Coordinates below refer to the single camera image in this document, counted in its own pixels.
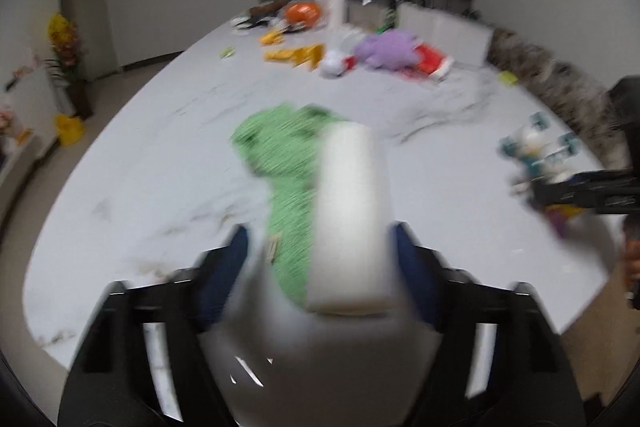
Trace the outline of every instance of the door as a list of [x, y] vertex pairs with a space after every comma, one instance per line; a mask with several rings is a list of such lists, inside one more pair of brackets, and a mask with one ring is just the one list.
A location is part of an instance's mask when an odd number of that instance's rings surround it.
[[71, 0], [84, 57], [81, 72], [87, 80], [118, 70], [106, 0]]

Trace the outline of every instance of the yellow bag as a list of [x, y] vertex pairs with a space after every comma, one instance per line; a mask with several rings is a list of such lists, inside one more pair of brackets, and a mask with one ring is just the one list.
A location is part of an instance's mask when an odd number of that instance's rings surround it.
[[81, 139], [84, 134], [84, 124], [78, 117], [69, 118], [64, 114], [59, 114], [56, 116], [56, 131], [60, 145], [71, 145]]

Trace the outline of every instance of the white roll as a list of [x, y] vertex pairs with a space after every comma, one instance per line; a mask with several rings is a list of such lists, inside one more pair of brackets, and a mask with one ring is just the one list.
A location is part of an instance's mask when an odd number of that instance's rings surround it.
[[318, 0], [326, 17], [326, 27], [335, 30], [347, 22], [347, 0]]
[[322, 138], [306, 308], [369, 315], [392, 305], [390, 198], [372, 131], [331, 124]]

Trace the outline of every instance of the brown vase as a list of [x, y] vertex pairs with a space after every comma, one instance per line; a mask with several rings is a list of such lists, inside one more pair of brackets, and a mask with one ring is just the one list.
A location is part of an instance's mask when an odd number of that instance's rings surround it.
[[84, 82], [74, 82], [65, 87], [66, 95], [76, 110], [76, 116], [83, 120], [91, 118], [94, 110], [91, 107], [89, 98], [86, 95], [86, 84]]

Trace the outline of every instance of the plush toy head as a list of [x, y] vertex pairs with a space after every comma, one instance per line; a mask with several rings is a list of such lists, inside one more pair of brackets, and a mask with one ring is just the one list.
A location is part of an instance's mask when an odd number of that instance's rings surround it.
[[354, 49], [358, 62], [370, 68], [397, 71], [415, 66], [420, 55], [415, 51], [415, 37], [400, 30], [388, 30], [380, 35], [368, 35]]

